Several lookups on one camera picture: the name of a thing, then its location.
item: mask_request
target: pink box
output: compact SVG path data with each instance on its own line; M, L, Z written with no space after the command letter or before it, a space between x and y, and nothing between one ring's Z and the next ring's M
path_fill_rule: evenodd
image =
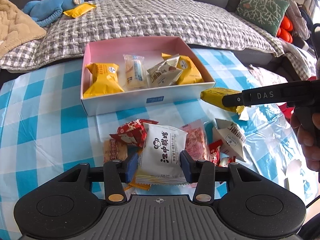
M161 53L189 56L200 71L204 83L149 88L93 98L83 98L92 84L92 75L86 68L90 63L115 63L120 86L125 85L124 54L145 57L149 69L163 61ZM179 37L132 37L90 42L85 48L81 76L81 101L87 115L106 114L130 108L153 106L200 98L203 90L212 88L215 81L189 46Z

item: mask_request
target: crosshair symbol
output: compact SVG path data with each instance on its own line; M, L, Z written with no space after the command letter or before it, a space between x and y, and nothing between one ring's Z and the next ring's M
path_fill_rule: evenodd
M163 198L157 198L155 201L160 204L160 203L162 203L162 202L165 201L165 200L164 200Z

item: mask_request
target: blue and white checkered tablecloth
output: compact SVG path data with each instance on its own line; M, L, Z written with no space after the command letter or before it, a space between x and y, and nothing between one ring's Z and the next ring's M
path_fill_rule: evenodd
M193 50L218 87L235 90L259 86L233 53L213 49ZM246 134L246 166L283 185L290 160L304 160L301 147L276 105L253 106L250 120L237 120L232 113L200 100L142 107L87 117L80 101L82 60L74 60L24 74L7 82L0 91L0 238L18 239L21 234L13 217L16 201L80 162L103 165L102 143L117 127L137 118L181 127L201 119L209 143L215 118L233 120ZM305 164L304 201L317 194L314 173ZM104 198L103 183L93 192ZM187 186L152 186L148 194L193 194ZM215 197L226 193L217 184Z

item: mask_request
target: human hand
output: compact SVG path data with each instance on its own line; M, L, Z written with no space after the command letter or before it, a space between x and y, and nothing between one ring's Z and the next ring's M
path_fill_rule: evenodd
M312 121L315 127L320 129L320 113L313 114ZM290 125L298 137L298 142L302 145L307 167L312 171L320 171L320 148L313 145L313 136L302 127L295 114L291 116Z

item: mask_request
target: stuffed animal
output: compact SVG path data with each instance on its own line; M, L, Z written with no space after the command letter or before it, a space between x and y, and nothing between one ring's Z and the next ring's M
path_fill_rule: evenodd
M40 27L57 20L64 11L71 10L84 0L41 0L28 2L22 11L28 14Z
M277 37L283 39L286 42L292 43L292 35L290 32L293 31L292 21L289 20L287 16L284 16L280 28L277 33Z

